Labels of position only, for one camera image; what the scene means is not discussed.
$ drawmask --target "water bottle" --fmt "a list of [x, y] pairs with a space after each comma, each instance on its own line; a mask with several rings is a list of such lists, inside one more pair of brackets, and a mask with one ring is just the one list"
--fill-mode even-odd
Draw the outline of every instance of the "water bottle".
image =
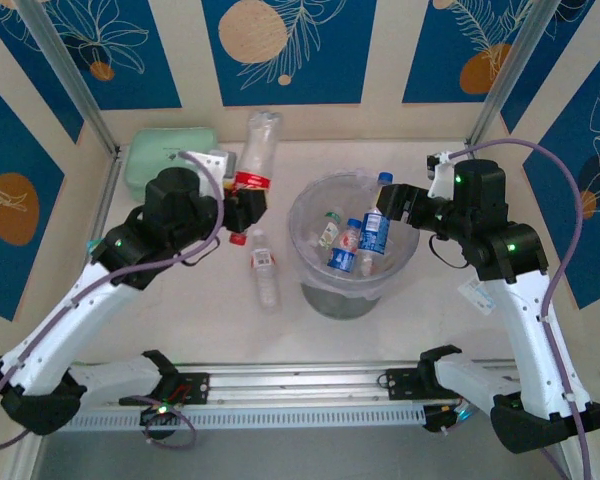
[[358, 250], [358, 240], [360, 239], [360, 227], [362, 222], [355, 218], [350, 218], [347, 222], [347, 228], [338, 235], [331, 249], [331, 257], [327, 265], [336, 270], [351, 273], [356, 261], [356, 251]]
[[280, 304], [278, 272], [267, 236], [260, 229], [253, 232], [251, 269], [256, 281], [260, 306], [267, 311], [274, 310]]
[[344, 219], [344, 212], [340, 207], [330, 208], [327, 213], [314, 225], [309, 234], [309, 245], [318, 249], [318, 255], [329, 253], [331, 245], [340, 235], [340, 227]]
[[[254, 112], [247, 122], [247, 142], [236, 167], [235, 190], [254, 188], [269, 190], [273, 175], [273, 159], [280, 137], [282, 115], [271, 112]], [[229, 241], [244, 245], [246, 232], [232, 233]]]
[[389, 236], [389, 219], [383, 217], [376, 207], [380, 190], [385, 185], [391, 185], [393, 175], [389, 172], [381, 172], [378, 175], [378, 183], [374, 192], [374, 201], [371, 208], [365, 213], [360, 232], [360, 243], [358, 245], [358, 268], [363, 277], [373, 273], [374, 265], [384, 255], [387, 237]]

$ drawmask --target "red bottle cap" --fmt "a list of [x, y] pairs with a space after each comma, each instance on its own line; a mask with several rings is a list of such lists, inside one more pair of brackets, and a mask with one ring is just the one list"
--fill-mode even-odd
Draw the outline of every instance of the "red bottle cap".
[[232, 233], [229, 235], [229, 243], [244, 246], [247, 244], [247, 236], [244, 233]]

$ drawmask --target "beige wall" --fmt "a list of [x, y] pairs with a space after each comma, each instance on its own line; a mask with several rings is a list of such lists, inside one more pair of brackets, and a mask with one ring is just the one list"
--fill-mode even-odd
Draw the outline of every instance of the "beige wall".
[[[71, 141], [1, 40], [0, 95], [65, 174], [16, 319], [0, 318], [1, 354], [31, 332], [81, 270], [109, 159], [88, 128], [79, 145]], [[19, 428], [0, 412], [0, 440]], [[0, 475], [12, 450], [0, 453]]]
[[[253, 107], [222, 106], [200, 0], [149, 3], [183, 108], [104, 112], [116, 138], [126, 143], [142, 127], [204, 125], [221, 141], [244, 140]], [[481, 103], [402, 105], [426, 9], [423, 0], [379, 0], [362, 103], [276, 106], [284, 139], [466, 138]]]
[[[540, 141], [599, 60], [600, 1], [597, 1], [511, 136]], [[498, 120], [488, 139], [501, 137], [503, 131]], [[554, 273], [559, 264], [558, 256], [522, 170], [528, 155], [524, 147], [502, 146], [485, 149], [479, 157], [496, 160], [507, 172], [510, 218], [536, 228], [547, 252], [551, 273]], [[554, 304], [576, 368], [593, 399], [600, 402], [600, 300], [578, 310], [563, 281]], [[589, 437], [600, 454], [600, 431]]]

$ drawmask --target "red bottle label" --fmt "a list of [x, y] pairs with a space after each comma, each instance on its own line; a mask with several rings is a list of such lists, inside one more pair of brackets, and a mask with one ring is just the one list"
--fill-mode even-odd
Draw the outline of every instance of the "red bottle label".
[[271, 185], [271, 180], [268, 178], [261, 177], [254, 173], [236, 172], [236, 180], [234, 183], [235, 190], [240, 190], [241, 188], [262, 188], [264, 190], [269, 190], [269, 185]]
[[247, 244], [247, 236], [243, 233], [231, 233], [229, 235], [229, 243], [242, 247]]

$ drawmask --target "bottle cap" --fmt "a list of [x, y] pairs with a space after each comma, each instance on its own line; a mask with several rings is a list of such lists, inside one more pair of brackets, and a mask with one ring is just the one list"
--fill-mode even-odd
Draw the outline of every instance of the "bottle cap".
[[360, 220], [358, 220], [357, 218], [350, 218], [349, 221], [347, 222], [347, 226], [353, 227], [353, 228], [361, 228], [362, 222]]
[[344, 212], [340, 207], [333, 207], [327, 212], [327, 216], [333, 218], [336, 223], [340, 223], [344, 219]]
[[378, 183], [391, 185], [393, 183], [393, 174], [389, 172], [380, 172], [378, 175]]
[[229, 235], [229, 243], [242, 247], [247, 243], [247, 236], [244, 233], [232, 233]]

